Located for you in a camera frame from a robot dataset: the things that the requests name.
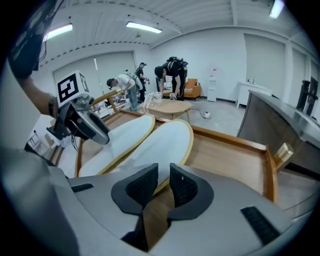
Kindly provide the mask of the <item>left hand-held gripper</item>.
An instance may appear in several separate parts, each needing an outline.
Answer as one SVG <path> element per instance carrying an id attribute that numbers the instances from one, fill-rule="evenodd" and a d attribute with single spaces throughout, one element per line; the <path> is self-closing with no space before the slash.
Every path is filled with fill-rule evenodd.
<path id="1" fill-rule="evenodd" d="M 100 144 L 109 143 L 109 129 L 89 108 L 93 103 L 85 76 L 75 70 L 57 82 L 55 124 L 47 130 L 58 140 L 77 130 L 86 138 Z"/>

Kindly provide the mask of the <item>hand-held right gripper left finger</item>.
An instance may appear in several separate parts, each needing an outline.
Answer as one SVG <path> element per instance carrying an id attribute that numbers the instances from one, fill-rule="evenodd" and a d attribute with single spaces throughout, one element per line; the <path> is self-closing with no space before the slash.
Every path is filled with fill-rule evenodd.
<path id="1" fill-rule="evenodd" d="M 127 244 L 148 251 L 143 210 L 158 186 L 159 165 L 144 164 L 108 174 L 70 178 L 88 213 Z"/>

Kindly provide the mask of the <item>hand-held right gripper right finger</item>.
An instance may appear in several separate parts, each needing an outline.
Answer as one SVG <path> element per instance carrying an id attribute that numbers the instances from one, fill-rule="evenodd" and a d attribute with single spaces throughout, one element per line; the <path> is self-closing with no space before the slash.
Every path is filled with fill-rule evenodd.
<path id="1" fill-rule="evenodd" d="M 282 235 L 292 221 L 276 204 L 236 179 L 170 164 L 174 209 L 154 256 L 242 256 Z"/>

